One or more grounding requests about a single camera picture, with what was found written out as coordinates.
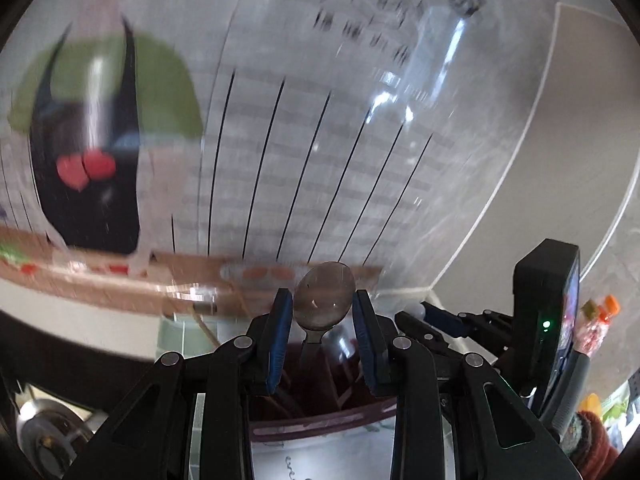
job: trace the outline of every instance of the metal spoon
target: metal spoon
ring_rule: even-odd
[[[322,336],[347,315],[355,291],[351,269],[339,262],[315,266],[300,280],[293,295],[293,316],[306,338],[298,372],[311,368]]]

